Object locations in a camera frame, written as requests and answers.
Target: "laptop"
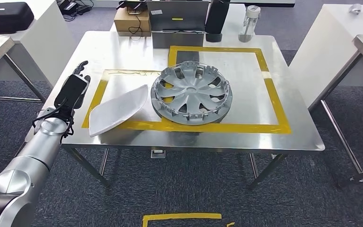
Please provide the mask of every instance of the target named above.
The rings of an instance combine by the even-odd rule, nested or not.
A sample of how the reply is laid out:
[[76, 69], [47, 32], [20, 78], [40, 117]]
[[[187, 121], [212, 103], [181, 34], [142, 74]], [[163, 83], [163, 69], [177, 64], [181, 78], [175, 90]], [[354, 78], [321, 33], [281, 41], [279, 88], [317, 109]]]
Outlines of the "laptop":
[[209, 1], [147, 1], [151, 31], [204, 31]]

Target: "robotic arm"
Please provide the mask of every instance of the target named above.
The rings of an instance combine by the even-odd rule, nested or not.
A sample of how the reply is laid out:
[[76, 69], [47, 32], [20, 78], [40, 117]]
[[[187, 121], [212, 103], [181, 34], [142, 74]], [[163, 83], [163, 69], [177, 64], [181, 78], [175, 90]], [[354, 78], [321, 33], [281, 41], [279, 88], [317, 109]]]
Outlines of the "robotic arm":
[[74, 109], [83, 104], [90, 77], [80, 63], [55, 99], [33, 121], [35, 135], [0, 173], [0, 227], [25, 227], [33, 222], [38, 197], [53, 166], [62, 138], [73, 134]]

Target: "cardboard box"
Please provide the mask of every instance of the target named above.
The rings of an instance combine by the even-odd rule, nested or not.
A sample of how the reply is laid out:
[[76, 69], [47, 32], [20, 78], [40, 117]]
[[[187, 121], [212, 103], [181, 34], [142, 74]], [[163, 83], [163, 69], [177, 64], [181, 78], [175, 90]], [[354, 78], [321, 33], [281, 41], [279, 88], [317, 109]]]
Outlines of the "cardboard box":
[[151, 24], [149, 22], [148, 11], [133, 15], [128, 14], [126, 8], [120, 8], [116, 12], [114, 22], [119, 35], [133, 35], [130, 31], [136, 32], [139, 26], [141, 30], [138, 30], [134, 34], [135, 36], [151, 36]]

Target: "stainless steel table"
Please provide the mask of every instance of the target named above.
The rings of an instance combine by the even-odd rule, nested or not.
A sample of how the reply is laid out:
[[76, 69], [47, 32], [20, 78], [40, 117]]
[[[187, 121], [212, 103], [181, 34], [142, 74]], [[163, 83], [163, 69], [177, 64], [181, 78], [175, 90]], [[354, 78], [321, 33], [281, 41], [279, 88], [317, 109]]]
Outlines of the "stainless steel table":
[[[255, 177], [250, 188], [270, 174], [287, 155], [315, 155], [325, 148], [272, 36], [257, 35], [248, 43], [241, 43], [237, 35], [223, 35], [222, 42], [204, 41], [203, 47], [154, 49], [151, 37], [86, 32], [44, 108], [53, 104], [65, 79], [85, 60], [89, 64], [83, 74], [91, 76], [91, 83], [83, 106], [75, 113], [75, 133], [63, 140], [62, 147], [104, 185], [109, 185], [103, 177], [109, 148], [248, 152]], [[158, 71], [187, 60], [215, 66], [229, 80], [233, 102], [221, 123], [176, 124], [161, 119], [148, 100], [142, 111], [129, 121], [102, 135], [89, 137], [89, 111], [103, 96], [104, 100], [111, 98], [106, 91], [114, 89], [116, 96], [141, 84], [150, 86]], [[115, 86], [107, 87], [111, 78], [116, 80]], [[30, 131], [26, 141], [31, 137]], [[100, 170], [76, 148], [106, 148]], [[277, 155], [259, 174], [254, 153]]]
[[336, 86], [344, 79], [344, 77], [350, 72], [350, 70], [359, 62], [360, 59], [363, 58], [363, 35], [357, 35], [353, 44], [357, 47], [358, 51], [352, 56], [352, 58], [347, 62], [347, 64], [340, 70], [340, 72], [333, 78], [333, 80], [328, 84], [328, 86], [322, 91], [320, 96], [314, 101], [314, 105], [309, 107], [309, 110], [312, 111], [318, 104], [322, 104], [330, 121], [333, 124], [340, 140], [345, 147], [346, 152], [348, 153], [350, 159], [352, 160], [358, 174], [350, 177], [348, 180], [344, 180], [339, 182], [340, 186], [347, 186], [351, 183], [363, 182], [363, 169], [358, 163], [357, 158], [355, 157], [353, 151], [350, 149], [347, 140], [345, 139], [338, 123], [336, 122], [331, 110], [328, 107], [328, 104], [325, 101], [325, 98], [336, 88]]
[[35, 98], [17, 98], [17, 97], [1, 97], [0, 100], [7, 101], [20, 101], [20, 102], [45, 102], [45, 97], [38, 91], [37, 88], [33, 85], [30, 79], [22, 72], [22, 70], [17, 66], [17, 64], [6, 54], [15, 43], [8, 36], [0, 36], [0, 59], [3, 58], [6, 63], [16, 72], [16, 74], [24, 81], [24, 83], [37, 95], [39, 99]]

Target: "clear plastic bottle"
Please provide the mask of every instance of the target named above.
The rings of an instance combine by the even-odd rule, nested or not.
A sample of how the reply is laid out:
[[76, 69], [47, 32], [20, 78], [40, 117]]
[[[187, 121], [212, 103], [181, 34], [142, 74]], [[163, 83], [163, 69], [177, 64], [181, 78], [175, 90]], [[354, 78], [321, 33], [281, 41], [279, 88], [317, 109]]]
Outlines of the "clear plastic bottle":
[[242, 31], [239, 34], [239, 40], [241, 42], [248, 42], [251, 40], [255, 26], [259, 18], [261, 8], [258, 6], [248, 6], [245, 12], [245, 18], [243, 22]]

